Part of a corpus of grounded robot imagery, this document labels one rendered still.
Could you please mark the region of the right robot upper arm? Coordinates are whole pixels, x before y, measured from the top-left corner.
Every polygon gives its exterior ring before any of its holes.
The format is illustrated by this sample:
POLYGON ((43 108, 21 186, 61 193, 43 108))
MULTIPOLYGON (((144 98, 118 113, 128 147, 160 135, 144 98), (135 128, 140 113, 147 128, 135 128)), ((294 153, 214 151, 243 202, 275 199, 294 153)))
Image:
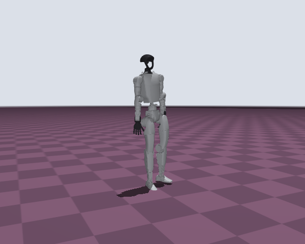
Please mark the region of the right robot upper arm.
POLYGON ((136 96, 139 97, 139 103, 143 102, 143 100, 144 100, 143 96, 140 95, 140 93, 141 93, 141 83, 142 82, 143 82, 143 75, 137 76, 133 79, 134 93, 135 93, 135 97, 136 96))

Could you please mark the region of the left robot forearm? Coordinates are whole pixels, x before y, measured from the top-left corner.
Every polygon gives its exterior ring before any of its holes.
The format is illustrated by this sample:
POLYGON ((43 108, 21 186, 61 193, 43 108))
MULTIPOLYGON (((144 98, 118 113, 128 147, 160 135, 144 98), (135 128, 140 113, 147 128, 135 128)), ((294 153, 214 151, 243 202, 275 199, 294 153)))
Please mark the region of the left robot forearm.
POLYGON ((160 114, 164 114, 164 111, 166 111, 165 98, 159 100, 159 103, 160 103, 160 114))

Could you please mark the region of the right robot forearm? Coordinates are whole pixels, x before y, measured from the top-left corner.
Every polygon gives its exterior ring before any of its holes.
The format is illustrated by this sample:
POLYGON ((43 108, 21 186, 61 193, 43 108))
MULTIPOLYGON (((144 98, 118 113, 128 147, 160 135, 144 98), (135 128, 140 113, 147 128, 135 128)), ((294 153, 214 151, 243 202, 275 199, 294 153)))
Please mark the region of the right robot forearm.
POLYGON ((135 97, 134 106, 135 106, 135 121, 140 121, 140 115, 141 115, 141 103, 139 102, 139 97, 135 97))

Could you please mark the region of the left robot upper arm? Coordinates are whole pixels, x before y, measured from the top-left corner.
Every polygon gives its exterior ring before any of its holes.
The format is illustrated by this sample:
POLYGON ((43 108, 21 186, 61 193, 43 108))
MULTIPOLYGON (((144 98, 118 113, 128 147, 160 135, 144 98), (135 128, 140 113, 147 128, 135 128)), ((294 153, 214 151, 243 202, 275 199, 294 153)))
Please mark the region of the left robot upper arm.
POLYGON ((164 81, 164 76, 161 74, 158 74, 160 77, 160 99, 163 99, 166 97, 166 94, 163 92, 163 81, 164 81))

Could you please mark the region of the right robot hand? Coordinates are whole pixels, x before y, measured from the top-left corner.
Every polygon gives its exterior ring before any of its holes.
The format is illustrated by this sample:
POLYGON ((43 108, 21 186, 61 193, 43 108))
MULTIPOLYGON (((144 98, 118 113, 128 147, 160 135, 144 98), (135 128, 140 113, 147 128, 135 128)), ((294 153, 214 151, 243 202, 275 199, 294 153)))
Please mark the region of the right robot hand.
POLYGON ((144 129, 141 126, 140 122, 141 122, 141 117, 140 117, 140 121, 135 121, 135 124, 134 124, 134 131, 133 131, 133 133, 136 133, 136 135, 137 135, 137 130, 138 130, 138 135, 139 135, 139 131, 140 131, 140 134, 141 134, 141 128, 144 131, 144 129), (135 129, 136 129, 136 132, 135 132, 135 129))

